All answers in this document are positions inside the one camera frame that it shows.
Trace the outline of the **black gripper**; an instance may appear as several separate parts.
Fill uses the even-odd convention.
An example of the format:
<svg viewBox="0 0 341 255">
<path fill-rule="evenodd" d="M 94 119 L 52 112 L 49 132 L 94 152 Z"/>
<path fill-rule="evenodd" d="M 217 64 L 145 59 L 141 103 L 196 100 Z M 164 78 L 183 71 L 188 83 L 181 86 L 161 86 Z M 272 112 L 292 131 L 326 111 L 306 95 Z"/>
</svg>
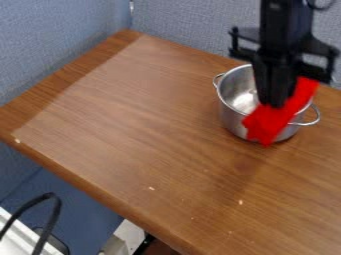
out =
<svg viewBox="0 0 341 255">
<path fill-rule="evenodd" d="M 292 96 L 296 77 L 331 81 L 339 51 L 311 34 L 311 23 L 263 23 L 232 27 L 229 55 L 252 64 L 257 99 L 280 108 Z"/>
</svg>

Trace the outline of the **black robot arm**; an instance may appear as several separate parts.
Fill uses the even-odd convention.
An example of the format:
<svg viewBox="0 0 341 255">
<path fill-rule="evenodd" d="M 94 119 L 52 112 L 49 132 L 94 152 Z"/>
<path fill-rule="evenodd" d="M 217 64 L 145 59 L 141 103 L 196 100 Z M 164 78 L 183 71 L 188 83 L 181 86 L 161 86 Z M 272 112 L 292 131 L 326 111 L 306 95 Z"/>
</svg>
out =
<svg viewBox="0 0 341 255">
<path fill-rule="evenodd" d="M 312 35 L 314 12 L 331 7 L 314 0 L 260 0 L 259 27 L 236 27 L 231 57 L 252 65 L 257 98 L 280 108 L 292 97 L 299 77 L 327 83 L 339 50 Z"/>
</svg>

